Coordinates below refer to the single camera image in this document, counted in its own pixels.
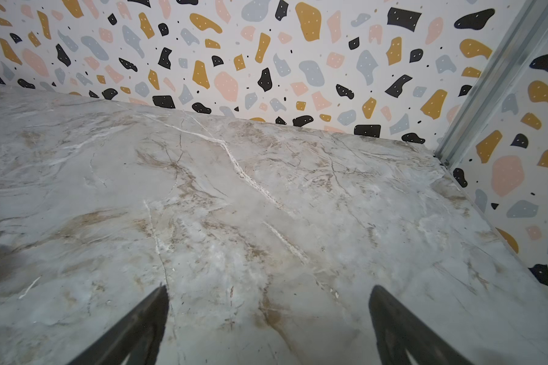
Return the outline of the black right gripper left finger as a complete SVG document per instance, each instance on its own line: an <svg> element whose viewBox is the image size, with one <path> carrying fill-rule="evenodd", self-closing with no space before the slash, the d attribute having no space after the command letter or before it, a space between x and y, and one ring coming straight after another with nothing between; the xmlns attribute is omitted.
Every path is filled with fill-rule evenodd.
<svg viewBox="0 0 548 365"><path fill-rule="evenodd" d="M161 285L136 305L71 364L155 364L169 311Z"/></svg>

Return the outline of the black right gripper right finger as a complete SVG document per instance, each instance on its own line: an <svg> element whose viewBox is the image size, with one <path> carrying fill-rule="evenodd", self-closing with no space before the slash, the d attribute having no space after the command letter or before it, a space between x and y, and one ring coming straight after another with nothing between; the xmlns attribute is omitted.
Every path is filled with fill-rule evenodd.
<svg viewBox="0 0 548 365"><path fill-rule="evenodd" d="M470 363L384 287L373 287L368 308L383 364Z"/></svg>

